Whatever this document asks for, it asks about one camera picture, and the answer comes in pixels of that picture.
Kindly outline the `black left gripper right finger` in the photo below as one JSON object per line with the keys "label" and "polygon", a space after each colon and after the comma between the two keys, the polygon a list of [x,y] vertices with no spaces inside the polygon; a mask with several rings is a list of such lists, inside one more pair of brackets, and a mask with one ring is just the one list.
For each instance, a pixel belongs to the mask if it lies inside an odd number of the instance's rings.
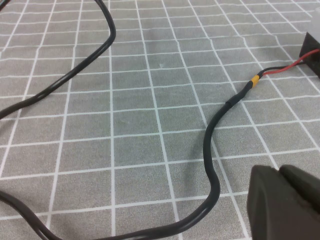
{"label": "black left gripper right finger", "polygon": [[294,166],[285,164],[279,168],[280,174],[306,200],[312,208],[320,213],[320,179]]}

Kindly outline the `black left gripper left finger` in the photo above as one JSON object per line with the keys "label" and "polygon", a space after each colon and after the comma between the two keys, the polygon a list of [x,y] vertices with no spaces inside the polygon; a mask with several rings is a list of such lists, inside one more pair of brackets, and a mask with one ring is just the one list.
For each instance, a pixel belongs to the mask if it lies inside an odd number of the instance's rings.
{"label": "black left gripper left finger", "polygon": [[279,169],[251,170],[247,215],[254,240],[318,240],[320,213],[304,200]]}

